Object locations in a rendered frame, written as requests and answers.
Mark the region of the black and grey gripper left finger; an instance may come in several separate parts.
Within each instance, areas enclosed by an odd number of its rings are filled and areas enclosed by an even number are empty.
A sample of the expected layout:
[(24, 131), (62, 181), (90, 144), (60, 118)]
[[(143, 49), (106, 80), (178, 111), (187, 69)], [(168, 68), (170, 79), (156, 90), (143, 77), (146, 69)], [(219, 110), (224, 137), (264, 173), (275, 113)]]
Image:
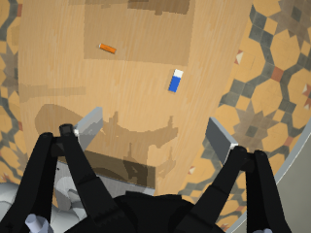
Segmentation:
[[(94, 108), (76, 125), (59, 126), (59, 137), (41, 134), (20, 181), (15, 202), (0, 221), (0, 233), (54, 233), (52, 195), (57, 159), (65, 156), (87, 216), (98, 233), (136, 233), (104, 183), (93, 172), (84, 151), (103, 126), (102, 107)], [(78, 142), (79, 141), (79, 142)]]

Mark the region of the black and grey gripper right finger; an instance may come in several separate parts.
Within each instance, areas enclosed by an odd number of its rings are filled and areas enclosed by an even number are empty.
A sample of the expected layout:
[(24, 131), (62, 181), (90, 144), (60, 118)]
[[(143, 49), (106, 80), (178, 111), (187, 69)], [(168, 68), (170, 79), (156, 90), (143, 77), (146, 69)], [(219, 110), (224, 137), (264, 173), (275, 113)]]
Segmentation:
[(215, 117), (209, 116), (205, 136), (223, 168), (173, 233), (210, 233), (239, 171), (246, 175), (247, 233), (292, 233), (267, 154), (238, 146)]

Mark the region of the orange aa battery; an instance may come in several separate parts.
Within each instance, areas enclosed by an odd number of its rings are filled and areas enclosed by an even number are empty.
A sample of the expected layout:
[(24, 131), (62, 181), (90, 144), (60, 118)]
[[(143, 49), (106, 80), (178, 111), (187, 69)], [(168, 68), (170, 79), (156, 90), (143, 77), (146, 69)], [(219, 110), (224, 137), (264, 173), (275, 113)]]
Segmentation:
[(116, 49), (111, 48), (111, 47), (109, 47), (109, 46), (100, 44), (99, 47), (100, 47), (101, 49), (106, 50), (106, 51), (109, 51), (109, 52), (111, 52), (111, 53), (116, 53)]

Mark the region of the blue and white eraser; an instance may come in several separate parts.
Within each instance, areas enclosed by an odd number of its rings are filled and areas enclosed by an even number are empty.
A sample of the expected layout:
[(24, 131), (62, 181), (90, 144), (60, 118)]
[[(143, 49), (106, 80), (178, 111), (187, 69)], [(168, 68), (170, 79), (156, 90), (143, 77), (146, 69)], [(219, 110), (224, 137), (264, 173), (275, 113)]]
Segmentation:
[(171, 83), (170, 83), (169, 88), (168, 88), (169, 90), (174, 91), (174, 92), (177, 91), (177, 88), (178, 88), (178, 85), (179, 85), (179, 82), (180, 82), (182, 75), (183, 75), (183, 71), (175, 69)]

